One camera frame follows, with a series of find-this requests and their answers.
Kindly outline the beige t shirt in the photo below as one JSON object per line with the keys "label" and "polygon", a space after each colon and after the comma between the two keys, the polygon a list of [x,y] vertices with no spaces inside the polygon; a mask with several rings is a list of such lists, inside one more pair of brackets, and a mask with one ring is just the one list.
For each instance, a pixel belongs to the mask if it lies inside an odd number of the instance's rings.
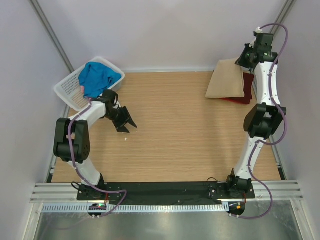
{"label": "beige t shirt", "polygon": [[207,99],[242,98],[244,93],[243,70],[236,64],[238,58],[220,60],[210,79]]}

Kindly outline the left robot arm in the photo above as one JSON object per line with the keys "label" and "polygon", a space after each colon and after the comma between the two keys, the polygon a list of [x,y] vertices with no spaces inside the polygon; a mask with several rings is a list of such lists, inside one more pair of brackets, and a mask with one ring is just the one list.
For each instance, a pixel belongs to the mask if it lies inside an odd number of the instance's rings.
{"label": "left robot arm", "polygon": [[98,97],[86,98],[85,109],[71,118],[59,118],[56,122],[53,153],[74,168],[81,179],[78,198],[101,200],[107,191],[103,175],[90,159],[90,128],[100,119],[110,120],[118,133],[128,134],[126,125],[138,126],[126,106],[121,106],[119,95],[104,90]]}

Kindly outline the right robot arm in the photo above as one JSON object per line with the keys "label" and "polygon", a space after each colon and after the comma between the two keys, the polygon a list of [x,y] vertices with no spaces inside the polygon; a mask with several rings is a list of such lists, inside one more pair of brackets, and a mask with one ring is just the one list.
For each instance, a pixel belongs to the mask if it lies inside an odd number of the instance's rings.
{"label": "right robot arm", "polygon": [[260,151],[284,120],[287,109],[281,106],[277,90],[278,53],[272,50],[274,36],[260,30],[245,48],[236,64],[253,71],[257,83],[257,103],[246,115],[243,129],[246,141],[235,168],[227,177],[225,192],[239,198],[252,189],[253,170]]}

